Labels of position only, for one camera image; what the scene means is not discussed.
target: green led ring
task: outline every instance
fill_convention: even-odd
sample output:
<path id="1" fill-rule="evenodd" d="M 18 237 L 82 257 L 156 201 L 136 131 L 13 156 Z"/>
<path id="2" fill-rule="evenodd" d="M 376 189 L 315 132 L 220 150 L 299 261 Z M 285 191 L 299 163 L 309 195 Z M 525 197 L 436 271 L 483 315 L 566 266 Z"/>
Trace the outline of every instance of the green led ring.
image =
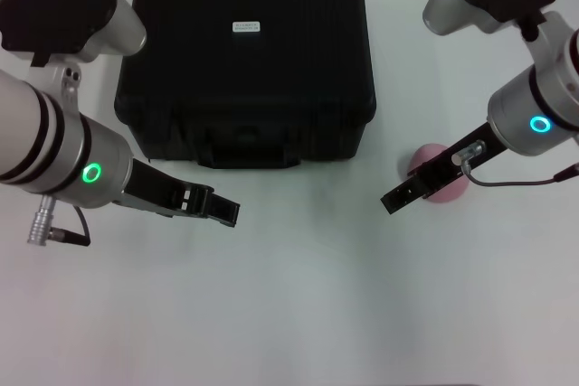
<path id="1" fill-rule="evenodd" d="M 86 165 L 82 170 L 82 181 L 86 184 L 91 184 L 100 178 L 100 165 L 98 163 L 91 163 Z"/>

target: black stripe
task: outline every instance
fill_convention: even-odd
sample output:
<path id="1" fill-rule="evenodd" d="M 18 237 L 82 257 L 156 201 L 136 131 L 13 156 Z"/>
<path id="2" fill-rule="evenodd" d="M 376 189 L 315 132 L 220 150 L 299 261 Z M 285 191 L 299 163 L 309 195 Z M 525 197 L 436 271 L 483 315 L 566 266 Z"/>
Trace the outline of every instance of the black stripe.
<path id="1" fill-rule="evenodd" d="M 46 138 L 49 124 L 48 108 L 46 106 L 46 101 L 44 101 L 44 97 L 32 86 L 30 88 L 34 91 L 34 95 L 36 95 L 38 105 L 40 106 L 40 126 L 38 127 L 38 133 L 36 133 L 36 139 L 24 160 L 10 171 L 0 175 L 0 182 L 10 180 L 28 169 L 30 165 L 36 161 L 36 158 L 38 158 L 38 155 L 43 149 L 44 139 Z"/>
<path id="2" fill-rule="evenodd" d="M 61 150 L 62 140 L 64 139 L 64 115 L 62 114 L 62 108 L 61 105 L 54 101 L 50 95 L 45 95 L 51 102 L 52 107 L 54 108 L 54 114 L 56 115 L 56 131 L 54 132 L 54 140 L 52 141 L 51 149 L 48 150 L 46 157 L 31 173 L 29 173 L 24 178 L 10 184 L 28 184 L 31 181 L 34 181 L 40 175 L 44 174 L 44 171 L 48 169 L 48 167 L 54 162 L 54 159 Z"/>
<path id="3" fill-rule="evenodd" d="M 539 108 L 543 111 L 543 113 L 545 113 L 553 122 L 555 122 L 559 127 L 564 128 L 565 130 L 579 131 L 578 127 L 568 123 L 567 121 L 559 117 L 549 107 L 549 105 L 546 104 L 545 99 L 543 98 L 543 94 L 541 94 L 541 90 L 539 89 L 539 86 L 536 83 L 535 66 L 531 68 L 531 72 L 528 75 L 528 86 L 531 89 L 531 94 L 533 95 L 533 99 L 535 99 L 535 103 L 539 106 Z"/>
<path id="4" fill-rule="evenodd" d="M 579 52 L 577 52 L 577 34 L 579 31 L 575 31 L 571 37 L 571 44 L 569 47 L 569 52 L 571 52 L 571 62 L 575 67 L 575 71 L 579 74 Z"/>
<path id="5" fill-rule="evenodd" d="M 90 157 L 90 150 L 92 148 L 92 136 L 90 135 L 90 126 L 87 119 L 84 115 L 81 115 L 81 123 L 82 123 L 82 130 L 84 131 L 84 140 L 82 141 L 82 150 L 81 156 L 77 161 L 76 165 L 72 169 L 69 176 L 67 176 L 62 183 L 58 184 L 56 187 L 53 187 L 51 190 L 47 190 L 46 192 L 41 192 L 41 194 L 54 194 L 61 190 L 66 189 L 69 185 L 74 183 L 82 174 L 82 169 L 87 165 L 89 162 Z"/>

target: cylindrical joint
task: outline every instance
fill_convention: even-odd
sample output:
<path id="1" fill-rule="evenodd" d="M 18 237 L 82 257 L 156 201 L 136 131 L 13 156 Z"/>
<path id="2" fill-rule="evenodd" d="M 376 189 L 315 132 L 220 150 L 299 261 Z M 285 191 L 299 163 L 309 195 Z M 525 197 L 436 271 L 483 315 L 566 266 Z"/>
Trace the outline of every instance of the cylindrical joint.
<path id="1" fill-rule="evenodd" d="M 428 0 L 422 19 L 426 27 L 437 35 L 448 35 L 471 24 L 484 33 L 494 33 L 506 25 L 466 0 Z"/>
<path id="2" fill-rule="evenodd" d="M 74 180 L 54 195 L 82 208 L 98 208 L 119 200 L 130 176 L 133 155 L 124 137 L 86 118 L 90 145 Z"/>
<path id="3" fill-rule="evenodd" d="M 48 153 L 56 124 L 52 103 L 0 70 L 0 181 L 29 174 Z"/>
<path id="4" fill-rule="evenodd" d="M 529 68 L 490 98 L 488 121 L 498 139 L 521 155 L 541 155 L 563 143 L 574 132 L 559 127 L 537 105 Z"/>
<path id="5" fill-rule="evenodd" d="M 34 215 L 33 225 L 28 235 L 28 243 L 36 246 L 46 246 L 51 230 L 54 204 L 56 204 L 56 200 L 52 196 L 43 196 L 38 212 Z"/>

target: metal connector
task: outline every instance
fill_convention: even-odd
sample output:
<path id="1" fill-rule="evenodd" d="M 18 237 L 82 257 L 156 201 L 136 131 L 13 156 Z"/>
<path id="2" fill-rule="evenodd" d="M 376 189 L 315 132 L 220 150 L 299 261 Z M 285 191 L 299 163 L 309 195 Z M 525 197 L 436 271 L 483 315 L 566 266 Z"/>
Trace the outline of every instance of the metal connector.
<path id="1" fill-rule="evenodd" d="M 28 235 L 28 243 L 36 246 L 46 246 L 51 230 L 52 212 L 56 199 L 53 196 L 43 195 L 38 212 L 34 215 L 33 224 Z"/>
<path id="2" fill-rule="evenodd" d="M 464 163 L 469 162 L 474 157 L 481 155 L 485 152 L 487 146 L 482 140 L 477 140 L 474 144 L 470 144 L 466 148 L 462 148 L 461 151 L 452 155 L 451 161 L 456 166 L 462 166 Z"/>

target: black hard case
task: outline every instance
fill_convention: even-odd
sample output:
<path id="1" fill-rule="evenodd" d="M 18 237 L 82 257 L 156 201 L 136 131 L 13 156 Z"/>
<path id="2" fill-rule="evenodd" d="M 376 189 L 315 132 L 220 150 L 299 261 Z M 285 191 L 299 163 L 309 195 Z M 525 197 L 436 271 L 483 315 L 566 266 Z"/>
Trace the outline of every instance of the black hard case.
<path id="1" fill-rule="evenodd" d="M 147 43 L 115 110 L 148 158 L 281 168 L 353 157 L 375 113 L 364 0 L 133 0 Z M 259 22 L 234 33 L 233 22 Z"/>

